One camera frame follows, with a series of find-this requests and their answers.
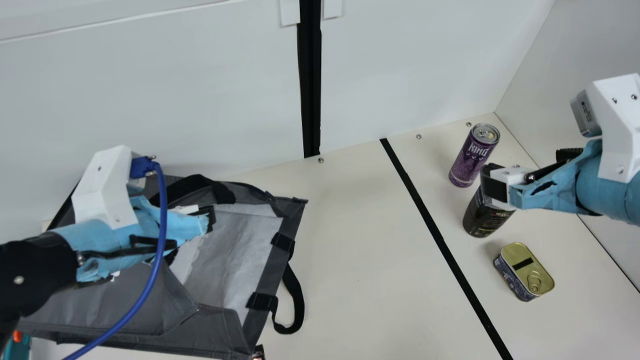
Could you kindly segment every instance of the energy drink can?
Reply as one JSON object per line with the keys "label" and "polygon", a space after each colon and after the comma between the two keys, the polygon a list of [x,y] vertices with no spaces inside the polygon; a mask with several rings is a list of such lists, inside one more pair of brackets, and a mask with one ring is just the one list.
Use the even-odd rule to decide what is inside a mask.
{"label": "energy drink can", "polygon": [[514,211],[508,211],[493,207],[483,192],[478,187],[476,194],[469,202],[465,216],[462,218],[462,226],[467,234],[476,238],[485,238],[500,228]]}
{"label": "energy drink can", "polygon": [[493,265],[522,301],[531,301],[555,286],[551,275],[523,243],[503,247]]}
{"label": "energy drink can", "polygon": [[449,171],[453,185],[468,188],[500,141],[500,131],[488,124],[477,124],[467,136],[456,161]]}

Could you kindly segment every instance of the black wall seam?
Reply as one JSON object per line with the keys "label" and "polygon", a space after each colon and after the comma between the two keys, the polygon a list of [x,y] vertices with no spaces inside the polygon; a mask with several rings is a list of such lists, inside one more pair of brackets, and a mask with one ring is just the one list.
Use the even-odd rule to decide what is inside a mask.
{"label": "black wall seam", "polygon": [[478,300],[478,297],[476,296],[473,289],[471,288],[471,285],[469,285],[469,282],[467,281],[467,278],[465,277],[462,270],[460,269],[460,266],[458,266],[456,259],[453,257],[453,254],[449,250],[449,247],[444,241],[444,237],[440,233],[438,226],[433,220],[433,217],[431,217],[431,214],[429,213],[429,210],[424,204],[424,201],[422,201],[420,194],[418,194],[418,190],[416,190],[415,186],[413,185],[413,182],[411,181],[411,178],[406,173],[406,171],[404,170],[404,167],[402,166],[402,163],[400,163],[400,160],[396,156],[396,152],[393,150],[393,148],[391,147],[391,144],[389,144],[389,141],[386,138],[380,139],[380,142],[382,143],[382,146],[385,148],[385,151],[387,152],[387,155],[389,156],[391,163],[396,168],[396,171],[400,176],[400,178],[402,179],[404,186],[406,187],[407,191],[411,195],[411,198],[413,199],[415,206],[418,208],[418,211],[420,211],[420,215],[422,215],[422,219],[424,220],[424,223],[427,225],[427,228],[429,228],[429,232],[431,233],[433,239],[435,240],[436,245],[438,245],[438,248],[440,249],[442,256],[444,257],[447,264],[449,265],[451,272],[456,277],[456,280],[458,280],[458,284],[460,285],[460,288],[462,288],[462,291],[467,296],[467,300],[471,304],[471,307],[473,307],[474,311],[476,312],[476,315],[478,316],[478,319],[480,319],[480,322],[482,323],[484,329],[486,330],[487,335],[489,335],[489,338],[493,342],[493,346],[495,346],[495,349],[498,350],[498,354],[500,354],[500,356],[504,360],[513,360],[513,358],[511,357],[511,354],[509,353],[509,350],[507,349],[507,346],[504,344],[504,342],[502,341],[502,338],[500,337],[496,329],[493,327],[493,324],[491,323],[489,316],[486,314],[486,311],[484,311],[482,304],[480,304],[480,300]]}
{"label": "black wall seam", "polygon": [[300,0],[298,72],[305,158],[320,154],[321,0]]}

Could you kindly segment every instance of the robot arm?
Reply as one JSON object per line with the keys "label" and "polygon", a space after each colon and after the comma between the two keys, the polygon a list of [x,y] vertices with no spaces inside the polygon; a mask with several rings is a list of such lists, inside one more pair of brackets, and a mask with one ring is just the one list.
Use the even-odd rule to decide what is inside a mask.
{"label": "robot arm", "polygon": [[[19,319],[54,293],[105,281],[156,255],[161,211],[135,196],[152,160],[124,146],[97,152],[71,198],[75,224],[0,245],[0,293],[11,294],[0,297],[0,350]],[[210,226],[208,215],[166,216],[164,255]]]}
{"label": "robot arm", "polygon": [[640,226],[640,76],[596,81],[572,101],[584,149],[557,151],[540,170],[493,170],[481,179],[494,206],[606,215]]}

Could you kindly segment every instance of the gray bag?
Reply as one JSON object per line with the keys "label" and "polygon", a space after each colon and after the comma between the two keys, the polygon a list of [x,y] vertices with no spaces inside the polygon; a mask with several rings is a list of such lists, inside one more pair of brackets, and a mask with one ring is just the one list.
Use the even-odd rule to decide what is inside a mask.
{"label": "gray bag", "polygon": [[[163,264],[144,306],[104,346],[249,360],[270,311],[279,333],[300,329],[304,300],[289,260],[307,201],[200,175],[167,181],[170,208],[198,204],[210,214],[210,232],[169,255],[175,258],[171,268]],[[157,204],[157,195],[150,202]],[[54,227],[74,222],[69,208],[68,202]],[[18,329],[57,343],[88,343],[134,304],[150,269],[138,264],[113,282],[57,293]],[[280,280],[294,298],[288,328],[275,322]]]}

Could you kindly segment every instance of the white table surface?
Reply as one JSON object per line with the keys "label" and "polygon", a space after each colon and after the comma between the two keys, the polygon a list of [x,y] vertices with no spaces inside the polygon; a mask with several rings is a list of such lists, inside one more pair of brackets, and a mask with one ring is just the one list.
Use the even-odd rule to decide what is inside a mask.
{"label": "white table surface", "polygon": [[[233,178],[309,200],[291,266],[302,329],[262,334],[268,359],[499,359],[379,142]],[[278,319],[291,323],[281,286]]]}
{"label": "white table surface", "polygon": [[[464,232],[461,219],[476,186],[457,188],[447,173],[468,133],[466,121],[500,129],[490,161],[534,166],[493,114],[389,141],[511,355],[637,358],[640,294],[575,215],[518,211],[487,239]],[[305,323],[286,336],[268,320],[260,339],[268,359],[499,359],[381,144],[322,157],[324,163],[310,158],[228,179],[310,201],[291,261],[305,294]],[[529,246],[556,282],[529,303],[492,265],[514,241]],[[278,296],[278,321],[291,323],[283,286]],[[77,347],[35,340],[32,359],[60,359]],[[187,359],[112,348],[84,358]]]}
{"label": "white table surface", "polygon": [[[534,168],[494,114],[394,136],[389,142],[513,358],[639,358],[640,294],[577,216],[517,211],[488,238],[466,234],[461,219],[479,180],[461,189],[447,178],[469,132],[466,122],[500,130],[490,162]],[[528,303],[512,294],[492,264],[500,248],[514,241],[531,249],[556,284]]]}

